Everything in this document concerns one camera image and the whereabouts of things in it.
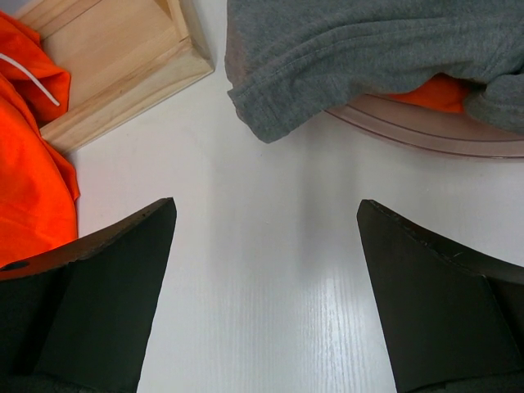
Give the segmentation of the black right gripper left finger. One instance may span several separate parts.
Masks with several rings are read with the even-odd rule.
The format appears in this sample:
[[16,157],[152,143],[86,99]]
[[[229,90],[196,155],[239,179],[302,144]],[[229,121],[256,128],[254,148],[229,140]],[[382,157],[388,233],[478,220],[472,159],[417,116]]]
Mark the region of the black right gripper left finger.
[[135,392],[173,241],[162,198],[1,269],[4,392]]

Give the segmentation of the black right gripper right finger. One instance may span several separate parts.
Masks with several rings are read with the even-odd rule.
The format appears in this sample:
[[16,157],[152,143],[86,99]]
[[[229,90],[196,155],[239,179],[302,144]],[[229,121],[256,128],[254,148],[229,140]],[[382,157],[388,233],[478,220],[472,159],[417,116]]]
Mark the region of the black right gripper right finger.
[[522,267],[372,200],[357,221],[396,390],[522,391]]

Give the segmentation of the orange shorts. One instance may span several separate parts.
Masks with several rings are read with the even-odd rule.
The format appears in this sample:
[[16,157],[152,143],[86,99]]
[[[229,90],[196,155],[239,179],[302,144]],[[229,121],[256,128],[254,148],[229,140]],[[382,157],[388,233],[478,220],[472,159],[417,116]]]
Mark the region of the orange shorts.
[[70,73],[37,32],[1,15],[1,268],[78,237],[74,166],[40,132],[68,110]]
[[433,111],[456,114],[464,112],[463,100],[468,96],[471,88],[472,84],[466,80],[438,74],[411,92],[392,93],[387,97]]

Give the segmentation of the grey shorts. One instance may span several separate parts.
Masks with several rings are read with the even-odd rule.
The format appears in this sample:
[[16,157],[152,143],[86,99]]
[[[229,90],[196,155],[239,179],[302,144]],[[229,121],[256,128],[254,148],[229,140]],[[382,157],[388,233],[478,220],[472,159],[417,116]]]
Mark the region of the grey shorts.
[[472,118],[523,131],[520,1],[230,1],[227,18],[229,96],[263,142],[438,74],[472,84]]

